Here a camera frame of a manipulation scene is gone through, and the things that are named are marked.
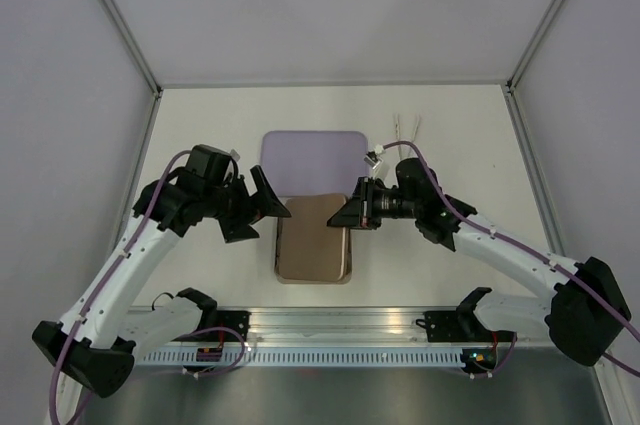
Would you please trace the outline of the beige tin lid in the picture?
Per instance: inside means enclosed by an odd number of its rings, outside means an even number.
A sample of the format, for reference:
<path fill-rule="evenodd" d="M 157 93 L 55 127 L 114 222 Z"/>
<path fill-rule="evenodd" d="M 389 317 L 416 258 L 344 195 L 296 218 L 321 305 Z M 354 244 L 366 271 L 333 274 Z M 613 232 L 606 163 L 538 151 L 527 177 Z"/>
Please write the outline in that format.
<path fill-rule="evenodd" d="M 350 230 L 327 221 L 346 204 L 343 194 L 290 198 L 277 222 L 274 272 L 285 284 L 339 285 L 350 280 Z"/>

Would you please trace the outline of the metal tongs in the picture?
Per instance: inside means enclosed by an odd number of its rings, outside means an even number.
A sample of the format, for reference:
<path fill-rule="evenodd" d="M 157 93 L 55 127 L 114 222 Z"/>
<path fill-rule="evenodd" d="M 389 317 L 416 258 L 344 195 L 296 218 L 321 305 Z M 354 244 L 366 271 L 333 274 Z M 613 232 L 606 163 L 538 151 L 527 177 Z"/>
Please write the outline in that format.
<path fill-rule="evenodd" d="M 421 115 L 416 114 L 413 120 L 408 124 L 405 124 L 405 120 L 402 118 L 400 113 L 394 113 L 392 120 L 394 138 L 396 141 L 408 141 L 411 143 L 416 141 L 422 124 Z"/>

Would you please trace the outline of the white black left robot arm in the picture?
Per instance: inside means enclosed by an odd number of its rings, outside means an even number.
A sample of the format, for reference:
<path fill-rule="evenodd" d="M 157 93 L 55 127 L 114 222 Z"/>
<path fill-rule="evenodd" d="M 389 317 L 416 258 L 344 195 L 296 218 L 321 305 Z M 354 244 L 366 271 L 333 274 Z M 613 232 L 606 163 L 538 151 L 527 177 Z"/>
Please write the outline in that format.
<path fill-rule="evenodd" d="M 53 365 L 101 398 L 118 391 L 136 362 L 178 338 L 206 341 L 218 329 L 218 305 L 186 288 L 143 317 L 128 312 L 166 255 L 205 219 L 218 222 L 225 243 L 258 238 L 265 217 L 287 218 L 259 166 L 250 173 L 250 193 L 233 155 L 196 145 L 171 161 L 161 177 L 145 186 L 133 206 L 119 245 L 77 302 L 58 320 L 40 322 L 32 339 Z"/>

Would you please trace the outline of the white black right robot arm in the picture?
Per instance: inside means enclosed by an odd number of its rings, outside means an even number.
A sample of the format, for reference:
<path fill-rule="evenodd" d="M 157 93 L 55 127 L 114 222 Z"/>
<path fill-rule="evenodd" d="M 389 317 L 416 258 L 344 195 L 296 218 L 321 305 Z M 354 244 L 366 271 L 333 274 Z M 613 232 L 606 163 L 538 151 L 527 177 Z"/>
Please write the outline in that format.
<path fill-rule="evenodd" d="M 529 291 L 500 294 L 478 287 L 456 308 L 459 333 L 478 340 L 489 331 L 549 338 L 565 356 L 593 366 L 629 325 L 631 313 L 608 264 L 584 262 L 526 245 L 466 204 L 445 194 L 418 158 L 401 161 L 397 183 L 361 177 L 331 216 L 333 228 L 376 230 L 385 219 L 410 219 L 429 242 L 477 259 Z"/>

